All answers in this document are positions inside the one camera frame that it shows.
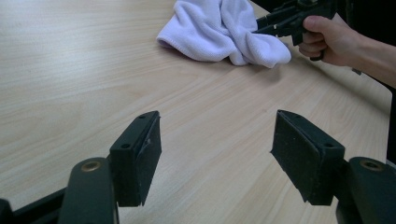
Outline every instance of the light wood grain surface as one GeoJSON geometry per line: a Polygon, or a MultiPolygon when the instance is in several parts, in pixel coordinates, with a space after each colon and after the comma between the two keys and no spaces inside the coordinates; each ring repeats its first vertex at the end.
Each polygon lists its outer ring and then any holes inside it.
{"type": "Polygon", "coordinates": [[[158,110],[163,154],[146,205],[121,208],[120,223],[336,223],[336,200],[304,203],[269,153],[276,111],[311,120],[346,159],[384,161],[388,90],[311,63],[288,37],[292,60],[273,69],[163,49],[155,37],[174,3],[0,1],[0,197],[18,209],[64,188],[76,163],[107,156],[158,110]]]}

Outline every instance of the hand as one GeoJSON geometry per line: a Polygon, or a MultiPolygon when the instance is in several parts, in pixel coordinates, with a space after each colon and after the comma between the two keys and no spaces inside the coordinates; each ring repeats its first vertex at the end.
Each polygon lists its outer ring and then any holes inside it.
{"type": "Polygon", "coordinates": [[[348,65],[360,35],[349,28],[338,14],[335,14],[332,20],[309,16],[304,20],[303,26],[308,31],[303,34],[303,43],[299,45],[299,51],[304,56],[318,57],[324,50],[323,62],[348,65]]]}

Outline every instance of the human hand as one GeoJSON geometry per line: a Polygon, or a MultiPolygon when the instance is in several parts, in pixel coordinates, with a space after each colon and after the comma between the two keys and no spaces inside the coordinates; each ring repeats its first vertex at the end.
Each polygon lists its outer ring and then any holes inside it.
{"type": "Polygon", "coordinates": [[[332,20],[309,16],[305,18],[303,26],[308,31],[303,34],[303,43],[299,45],[299,51],[304,56],[319,57],[324,50],[323,62],[348,65],[360,35],[349,28],[338,14],[332,20]]]}

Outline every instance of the forearm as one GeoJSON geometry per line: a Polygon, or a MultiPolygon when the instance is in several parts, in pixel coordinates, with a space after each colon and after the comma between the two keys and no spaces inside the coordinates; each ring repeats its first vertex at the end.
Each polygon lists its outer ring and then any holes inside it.
{"type": "Polygon", "coordinates": [[[396,47],[361,35],[348,65],[396,88],[396,47]]]}

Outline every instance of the white cloth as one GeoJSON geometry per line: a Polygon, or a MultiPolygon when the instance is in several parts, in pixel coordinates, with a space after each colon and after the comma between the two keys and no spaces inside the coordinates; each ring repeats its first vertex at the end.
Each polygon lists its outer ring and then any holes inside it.
{"type": "Polygon", "coordinates": [[[230,57],[234,65],[288,63],[290,51],[277,37],[259,35],[248,0],[177,0],[175,15],[157,36],[158,43],[202,62],[230,57]]]}

